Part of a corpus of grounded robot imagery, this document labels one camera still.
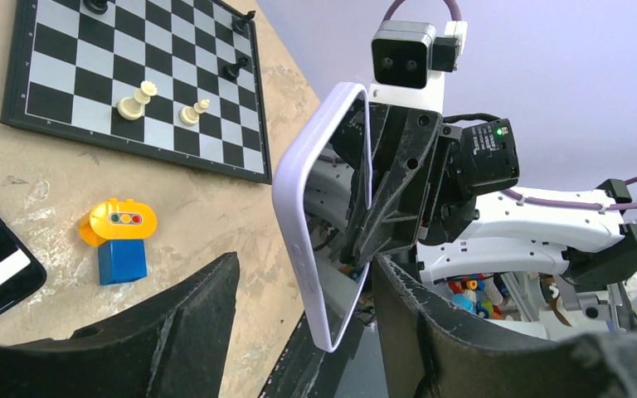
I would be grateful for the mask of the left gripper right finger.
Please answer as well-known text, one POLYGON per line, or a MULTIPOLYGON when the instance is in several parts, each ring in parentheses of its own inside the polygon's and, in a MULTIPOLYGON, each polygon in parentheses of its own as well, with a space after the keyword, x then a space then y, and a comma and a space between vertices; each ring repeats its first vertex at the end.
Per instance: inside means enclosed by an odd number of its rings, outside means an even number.
POLYGON ((531 337, 468 313, 384 256, 372 290, 391 397, 637 397, 637 332, 531 337))

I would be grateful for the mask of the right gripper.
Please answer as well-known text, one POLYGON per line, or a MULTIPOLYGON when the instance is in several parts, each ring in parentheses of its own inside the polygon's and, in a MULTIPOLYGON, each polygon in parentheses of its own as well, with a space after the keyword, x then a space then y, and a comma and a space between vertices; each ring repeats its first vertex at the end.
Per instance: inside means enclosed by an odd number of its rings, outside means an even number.
POLYGON ((388 104, 365 108, 357 99, 329 142, 343 163, 360 168, 340 252, 356 267, 418 242, 453 242, 479 219, 477 197, 509 189, 520 176, 513 127, 491 114, 444 117, 388 104), (362 153, 368 160, 360 167, 362 153))

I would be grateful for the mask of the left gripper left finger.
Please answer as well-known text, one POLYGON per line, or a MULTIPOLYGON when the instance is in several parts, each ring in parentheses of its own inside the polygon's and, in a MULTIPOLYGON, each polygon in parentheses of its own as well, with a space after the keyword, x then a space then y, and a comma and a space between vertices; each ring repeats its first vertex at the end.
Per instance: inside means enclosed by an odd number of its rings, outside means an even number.
POLYGON ((65 340, 0 346, 0 397, 216 397, 239 279, 225 253, 65 340))

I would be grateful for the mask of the lilac phone case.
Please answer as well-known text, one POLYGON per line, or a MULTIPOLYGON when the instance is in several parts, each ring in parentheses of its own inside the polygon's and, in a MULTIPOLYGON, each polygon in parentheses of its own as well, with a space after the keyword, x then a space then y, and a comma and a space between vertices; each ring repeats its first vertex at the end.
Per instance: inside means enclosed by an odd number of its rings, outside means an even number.
POLYGON ((304 314, 316 347, 315 339, 326 338, 328 334, 325 329, 323 298, 304 217, 304 189, 319 152, 336 129, 340 119, 338 113, 344 111, 359 93, 365 94, 367 108, 367 89, 364 85, 343 82, 333 88, 280 159, 272 187, 275 216, 299 286, 304 314))

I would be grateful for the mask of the phone with black screen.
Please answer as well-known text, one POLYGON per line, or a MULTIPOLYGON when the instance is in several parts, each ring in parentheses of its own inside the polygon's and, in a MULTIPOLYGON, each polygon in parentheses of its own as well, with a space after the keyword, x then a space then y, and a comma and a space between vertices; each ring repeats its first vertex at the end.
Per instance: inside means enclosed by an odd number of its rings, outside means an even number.
POLYGON ((315 344, 326 352, 334 352, 340 345, 366 281, 366 267, 343 257, 344 251, 351 246, 348 224, 353 210, 356 205, 365 203, 362 193, 365 139, 359 169, 343 163, 329 142, 351 105, 359 99, 366 108, 365 94, 359 93, 344 111, 338 113, 340 119, 336 129, 318 153, 304 189, 304 217, 328 334, 326 338, 317 337, 315 344))

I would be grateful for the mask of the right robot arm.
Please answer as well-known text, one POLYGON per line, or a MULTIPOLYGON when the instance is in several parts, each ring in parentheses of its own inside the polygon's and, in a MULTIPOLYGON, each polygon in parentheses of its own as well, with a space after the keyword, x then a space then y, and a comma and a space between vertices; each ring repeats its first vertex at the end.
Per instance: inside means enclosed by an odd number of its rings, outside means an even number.
POLYGON ((367 281, 385 255, 428 287, 477 274, 533 272, 603 289, 637 271, 627 184, 589 191, 517 187, 511 124, 355 100, 328 124, 302 205, 307 299, 316 344, 332 351, 368 310, 367 281))

